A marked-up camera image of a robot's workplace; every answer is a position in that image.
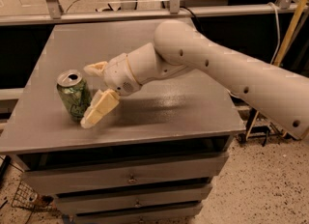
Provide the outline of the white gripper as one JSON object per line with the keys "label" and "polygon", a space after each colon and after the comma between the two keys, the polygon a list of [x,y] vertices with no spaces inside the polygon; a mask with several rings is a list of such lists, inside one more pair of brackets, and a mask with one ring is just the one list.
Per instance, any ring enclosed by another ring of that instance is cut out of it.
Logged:
{"label": "white gripper", "polygon": [[87,65],[83,69],[91,76],[103,77],[105,85],[110,88],[106,91],[98,90],[95,93],[80,121],[83,128],[95,126],[104,116],[116,108],[120,96],[126,97],[141,89],[141,85],[133,76],[128,56],[125,53],[111,59],[108,63],[101,61]]}

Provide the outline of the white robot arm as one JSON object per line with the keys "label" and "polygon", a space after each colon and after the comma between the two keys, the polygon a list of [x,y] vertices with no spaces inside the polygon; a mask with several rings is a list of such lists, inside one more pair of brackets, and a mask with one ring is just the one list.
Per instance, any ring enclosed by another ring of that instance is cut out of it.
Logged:
{"label": "white robot arm", "polygon": [[107,90],[95,93],[81,126],[95,126],[121,97],[139,91],[143,85],[189,69],[204,72],[293,137],[308,137],[309,78],[212,42],[178,20],[161,22],[152,42],[84,68],[102,78]]}

